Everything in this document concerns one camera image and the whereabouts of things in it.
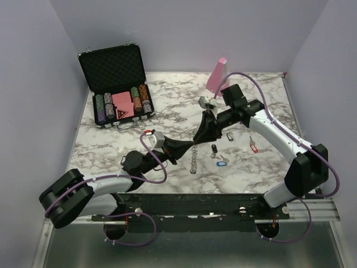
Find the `steel disc with keyrings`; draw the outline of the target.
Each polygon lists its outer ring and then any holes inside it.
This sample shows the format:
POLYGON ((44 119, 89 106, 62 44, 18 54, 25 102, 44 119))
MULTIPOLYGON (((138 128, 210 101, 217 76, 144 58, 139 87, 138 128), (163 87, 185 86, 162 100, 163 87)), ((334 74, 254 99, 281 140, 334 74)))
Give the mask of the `steel disc with keyrings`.
POLYGON ((191 149, 190 173, 196 174, 196 172, 197 172, 197 146, 193 145, 191 149))

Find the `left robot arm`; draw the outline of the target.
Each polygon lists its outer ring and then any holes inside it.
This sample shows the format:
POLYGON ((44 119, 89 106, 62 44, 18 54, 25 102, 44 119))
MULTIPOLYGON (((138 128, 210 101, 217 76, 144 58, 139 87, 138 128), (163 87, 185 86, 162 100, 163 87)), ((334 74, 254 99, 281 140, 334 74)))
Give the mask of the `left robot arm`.
POLYGON ((71 169, 57 179, 39 196, 45 218, 55 228, 63 228, 77 219, 93 198, 127 193, 143 183, 162 184, 168 178, 163 163, 175 165, 194 145, 192 141, 173 140, 155 130, 145 131, 140 138, 144 137, 150 142, 143 145, 147 153, 129 152, 122 169, 116 173, 85 176, 78 169, 71 169))

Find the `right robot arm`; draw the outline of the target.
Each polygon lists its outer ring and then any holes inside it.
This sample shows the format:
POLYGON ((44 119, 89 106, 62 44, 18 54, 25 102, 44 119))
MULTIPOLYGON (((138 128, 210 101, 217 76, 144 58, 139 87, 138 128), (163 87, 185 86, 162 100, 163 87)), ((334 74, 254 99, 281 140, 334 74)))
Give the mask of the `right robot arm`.
POLYGON ((242 123, 258 132, 287 160, 290 167, 284 180, 263 194, 257 204, 257 213, 268 219, 277 212, 277 207, 295 198, 302 197, 328 180, 328 150, 322 145, 313 145, 295 135, 285 126, 278 127, 279 120, 255 99, 247 101, 239 85, 222 90, 221 95, 229 109, 218 113, 214 99, 201 96, 199 105, 204 109, 202 120, 194 136, 194 144, 216 141, 222 130, 242 123))

